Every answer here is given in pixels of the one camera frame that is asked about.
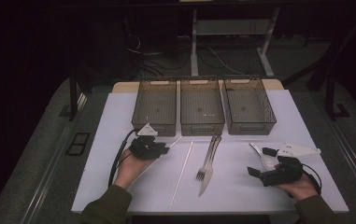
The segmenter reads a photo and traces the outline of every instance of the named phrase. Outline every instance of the sleeve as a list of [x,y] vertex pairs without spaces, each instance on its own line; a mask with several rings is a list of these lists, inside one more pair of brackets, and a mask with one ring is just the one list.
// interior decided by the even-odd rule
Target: sleeve
[[335,214],[320,195],[306,198],[295,204],[297,212],[306,224],[349,224],[349,220]]
[[132,195],[119,186],[112,185],[102,197],[89,203],[80,215],[81,224],[125,223]]

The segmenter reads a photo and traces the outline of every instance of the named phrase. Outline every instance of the gray basket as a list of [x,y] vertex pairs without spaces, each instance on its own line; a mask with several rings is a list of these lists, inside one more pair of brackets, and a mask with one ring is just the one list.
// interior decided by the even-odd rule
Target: gray basket
[[134,129],[147,123],[159,136],[175,136],[177,120],[177,82],[174,78],[146,77],[140,81],[135,111]]
[[223,101],[231,135],[267,135],[277,122],[259,77],[224,76]]
[[216,77],[183,77],[180,81],[180,122],[184,136],[221,135],[224,114]]

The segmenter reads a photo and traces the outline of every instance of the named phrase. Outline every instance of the white table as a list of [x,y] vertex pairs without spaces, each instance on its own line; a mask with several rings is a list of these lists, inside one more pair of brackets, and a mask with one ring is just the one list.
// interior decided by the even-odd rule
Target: white table
[[[106,190],[110,169],[122,140],[132,129],[137,83],[116,84],[108,96],[93,146],[87,160],[72,211],[80,213]],[[192,137],[184,136],[166,155],[151,165],[128,189],[133,201],[128,215],[199,215],[199,214],[277,214],[294,211],[294,200],[274,187],[263,187],[262,182],[248,175],[247,167],[265,171],[259,156],[249,146],[279,148],[283,142],[316,148],[300,113],[288,91],[267,88],[267,94],[277,117],[269,135],[229,135],[224,127],[214,160],[214,174],[205,193],[199,198],[201,182],[195,180],[203,165],[210,137],[194,137],[176,198],[170,206],[182,165]],[[180,136],[157,137],[156,142],[173,143]],[[135,135],[128,139],[129,147]],[[348,208],[320,155],[300,158],[320,175],[322,196],[335,212]]]

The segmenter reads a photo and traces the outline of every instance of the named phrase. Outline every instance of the person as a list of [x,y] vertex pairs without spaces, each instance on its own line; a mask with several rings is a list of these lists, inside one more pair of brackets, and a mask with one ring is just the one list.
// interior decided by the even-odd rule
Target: person
[[[121,154],[117,177],[113,185],[107,189],[101,198],[89,203],[84,208],[80,215],[80,223],[125,223],[126,212],[132,200],[132,195],[127,189],[154,161],[142,161],[131,155],[129,149],[125,149]],[[297,182],[278,185],[276,187],[290,193],[297,201],[295,207],[303,223],[350,223],[333,212],[315,190],[312,182],[306,175],[302,175]]]

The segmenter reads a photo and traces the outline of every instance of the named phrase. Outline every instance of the hand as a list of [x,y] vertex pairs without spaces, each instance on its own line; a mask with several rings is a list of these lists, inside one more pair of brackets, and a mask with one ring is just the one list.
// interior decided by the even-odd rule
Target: hand
[[300,179],[294,183],[277,185],[276,187],[290,193],[297,202],[318,195],[314,185],[306,175],[302,175]]
[[120,156],[119,170],[117,171],[117,178],[113,184],[123,189],[128,189],[131,183],[154,161],[155,160],[142,161],[132,155],[129,149],[125,149]]

